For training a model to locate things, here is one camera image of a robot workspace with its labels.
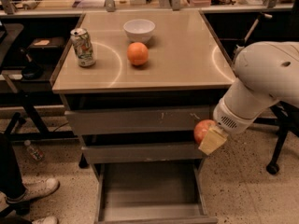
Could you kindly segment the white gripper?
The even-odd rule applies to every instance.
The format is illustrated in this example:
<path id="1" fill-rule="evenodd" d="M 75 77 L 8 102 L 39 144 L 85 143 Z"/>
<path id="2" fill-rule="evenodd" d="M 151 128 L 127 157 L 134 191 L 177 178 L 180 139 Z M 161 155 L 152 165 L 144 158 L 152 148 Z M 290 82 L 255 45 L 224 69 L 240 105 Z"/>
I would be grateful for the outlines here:
<path id="1" fill-rule="evenodd" d="M 221 147 L 228 139 L 228 133 L 242 133 L 252 123 L 253 119 L 243 119 L 229 110 L 221 98 L 213 111 L 213 119 L 219 126 L 209 126 L 203 130 L 203 138 L 199 149 L 210 155 Z"/>

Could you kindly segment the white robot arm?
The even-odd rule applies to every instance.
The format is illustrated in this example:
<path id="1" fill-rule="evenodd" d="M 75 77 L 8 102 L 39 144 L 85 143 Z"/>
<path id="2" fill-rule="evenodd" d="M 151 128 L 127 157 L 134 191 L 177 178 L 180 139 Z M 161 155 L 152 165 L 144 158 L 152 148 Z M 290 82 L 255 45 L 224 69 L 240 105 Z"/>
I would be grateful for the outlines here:
<path id="1" fill-rule="evenodd" d="M 212 119 L 194 129 L 199 149 L 209 155 L 232 133 L 244 132 L 272 105 L 299 107 L 299 43 L 256 42 L 244 47 L 232 65 L 236 75 L 219 100 Z"/>

